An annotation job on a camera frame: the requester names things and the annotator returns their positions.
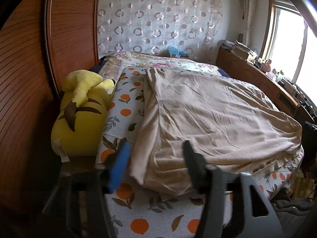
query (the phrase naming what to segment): wooden cabinet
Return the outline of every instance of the wooden cabinet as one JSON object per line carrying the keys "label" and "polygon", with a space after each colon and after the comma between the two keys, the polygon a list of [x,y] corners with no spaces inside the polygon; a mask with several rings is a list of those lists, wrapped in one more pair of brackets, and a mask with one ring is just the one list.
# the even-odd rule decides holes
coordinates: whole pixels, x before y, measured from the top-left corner
{"label": "wooden cabinet", "polygon": [[216,59],[216,65],[229,74],[230,77],[251,83],[258,87],[280,111],[292,117],[296,115],[299,108],[298,102],[296,102],[296,100],[293,99],[280,85],[272,81],[256,67],[248,64],[245,60],[220,48]]}

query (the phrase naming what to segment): pikachu plush toy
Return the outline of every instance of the pikachu plush toy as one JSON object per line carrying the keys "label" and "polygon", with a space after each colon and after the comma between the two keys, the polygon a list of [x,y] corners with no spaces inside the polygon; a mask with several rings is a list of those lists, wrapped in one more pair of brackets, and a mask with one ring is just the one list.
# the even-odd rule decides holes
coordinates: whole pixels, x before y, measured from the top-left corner
{"label": "pikachu plush toy", "polygon": [[78,70],[63,82],[61,113],[52,129],[51,143],[62,162],[70,157],[95,156],[112,97],[107,90],[115,81],[96,73]]}

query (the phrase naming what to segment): white label tag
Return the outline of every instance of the white label tag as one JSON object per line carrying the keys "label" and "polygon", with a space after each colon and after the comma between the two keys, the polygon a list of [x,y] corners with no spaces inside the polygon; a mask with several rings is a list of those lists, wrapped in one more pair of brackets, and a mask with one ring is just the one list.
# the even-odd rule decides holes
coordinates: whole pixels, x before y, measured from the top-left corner
{"label": "white label tag", "polygon": [[62,163],[70,161],[68,155],[66,154],[63,147],[61,146],[61,142],[59,139],[53,141],[52,147],[53,147],[53,150],[60,155]]}

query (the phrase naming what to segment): bed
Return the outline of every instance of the bed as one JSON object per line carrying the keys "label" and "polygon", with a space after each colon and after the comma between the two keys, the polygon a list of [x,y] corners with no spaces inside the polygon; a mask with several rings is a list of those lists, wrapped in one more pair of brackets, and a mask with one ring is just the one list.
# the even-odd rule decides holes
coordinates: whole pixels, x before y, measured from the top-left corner
{"label": "bed", "polygon": [[[107,64],[118,78],[114,97],[108,112],[96,166],[116,150],[120,140],[126,138],[133,149],[144,116],[143,83],[149,67],[173,69],[200,75],[222,77],[216,66],[191,60],[154,57],[137,53],[111,55]],[[100,74],[111,77],[107,64]],[[269,199],[281,187],[289,187],[300,165],[304,152],[301,148],[291,161],[257,181],[260,190]],[[194,237],[199,224],[205,197],[196,192],[162,201],[159,193],[142,188],[129,177],[129,170],[116,193],[106,195],[112,223],[118,237]],[[233,195],[228,192],[225,200],[224,224],[231,218]]]}

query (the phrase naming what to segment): blanket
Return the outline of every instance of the blanket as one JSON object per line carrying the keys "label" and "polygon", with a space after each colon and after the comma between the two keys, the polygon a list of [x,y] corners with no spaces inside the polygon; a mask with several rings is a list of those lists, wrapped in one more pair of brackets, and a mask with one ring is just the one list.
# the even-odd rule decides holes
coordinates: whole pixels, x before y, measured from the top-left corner
{"label": "blanket", "polygon": [[257,179],[300,151],[300,124],[253,85],[158,68],[146,77],[145,115],[130,164],[131,176],[145,188],[174,196],[192,190],[185,140],[208,163]]}

